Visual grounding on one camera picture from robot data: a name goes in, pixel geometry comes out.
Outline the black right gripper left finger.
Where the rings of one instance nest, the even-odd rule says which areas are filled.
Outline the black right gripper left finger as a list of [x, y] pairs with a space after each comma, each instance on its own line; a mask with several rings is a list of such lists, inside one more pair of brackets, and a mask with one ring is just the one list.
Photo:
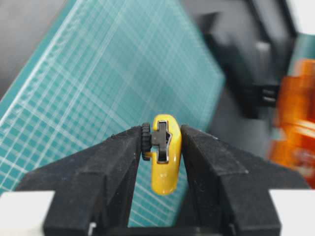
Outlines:
[[54, 191], [44, 221], [47, 236], [86, 236], [126, 228], [141, 154], [135, 126], [24, 175], [16, 191]]

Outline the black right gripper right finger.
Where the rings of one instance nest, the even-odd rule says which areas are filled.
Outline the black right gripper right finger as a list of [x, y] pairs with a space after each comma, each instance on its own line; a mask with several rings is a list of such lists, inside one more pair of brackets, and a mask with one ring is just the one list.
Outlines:
[[304, 178], [188, 125], [181, 134], [197, 224], [227, 236], [278, 236], [269, 191], [309, 189]]

